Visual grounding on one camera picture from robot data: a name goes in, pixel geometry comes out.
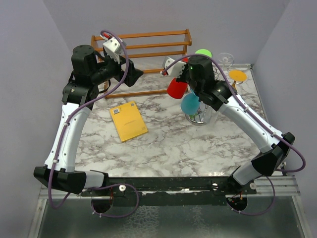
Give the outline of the red plastic wine glass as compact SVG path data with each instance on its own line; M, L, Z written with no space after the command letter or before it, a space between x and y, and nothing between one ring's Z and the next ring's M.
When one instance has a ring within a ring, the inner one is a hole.
M177 78L173 78L170 85L167 88L167 93L170 97L174 99L182 99L184 94L187 91L188 84L177 82Z

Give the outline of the blue plastic wine glass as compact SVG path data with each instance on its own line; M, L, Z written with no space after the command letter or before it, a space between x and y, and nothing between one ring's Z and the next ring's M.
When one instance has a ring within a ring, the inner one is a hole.
M200 107L199 97L194 93L193 90L184 97L181 102L181 110L187 115L196 114L197 110Z

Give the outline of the green plastic wine glass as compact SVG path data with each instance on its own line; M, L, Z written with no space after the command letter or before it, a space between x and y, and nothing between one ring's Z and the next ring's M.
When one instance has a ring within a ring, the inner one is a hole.
M199 49L195 52L196 54L206 55L212 58L212 53L207 49Z

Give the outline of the clear round wine glass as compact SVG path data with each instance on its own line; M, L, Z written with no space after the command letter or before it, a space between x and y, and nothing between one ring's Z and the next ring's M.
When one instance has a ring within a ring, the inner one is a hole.
M205 103L201 103L201 122L207 124L210 122L213 114L213 108Z

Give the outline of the clear champagne flute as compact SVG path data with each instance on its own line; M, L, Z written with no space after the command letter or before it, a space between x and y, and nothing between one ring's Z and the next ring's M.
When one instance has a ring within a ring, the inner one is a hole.
M223 71L228 70L234 64L234 56L230 53L220 53L216 59Z

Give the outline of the yellow plastic wine glass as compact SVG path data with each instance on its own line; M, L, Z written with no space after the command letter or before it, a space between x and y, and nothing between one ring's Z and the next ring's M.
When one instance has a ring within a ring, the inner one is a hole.
M228 76L233 80L232 87L236 89L236 85L242 84L247 80L247 75L240 70L231 70Z

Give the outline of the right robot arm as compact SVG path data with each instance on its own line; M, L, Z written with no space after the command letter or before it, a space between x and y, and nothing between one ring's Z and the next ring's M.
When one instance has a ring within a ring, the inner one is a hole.
M277 170L295 141L292 133L282 133L272 127L243 101L231 85L217 80L212 62L206 57L191 56L187 62L177 62L173 76L187 83L204 104L231 119L260 151L228 177L227 187L231 193L238 194L248 182L260 176L270 176Z

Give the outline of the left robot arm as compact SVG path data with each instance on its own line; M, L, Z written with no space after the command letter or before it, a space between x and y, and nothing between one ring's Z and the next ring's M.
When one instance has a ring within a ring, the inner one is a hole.
M56 138L43 166L35 167L33 175L47 188L79 194L92 188L97 195L109 191L107 175L96 171L76 171L75 158L83 127L99 95L98 86L115 78L131 87L143 72L134 67L121 53L124 46L104 45L104 58L97 61L97 51L90 45L73 49L73 71L62 91L62 111Z

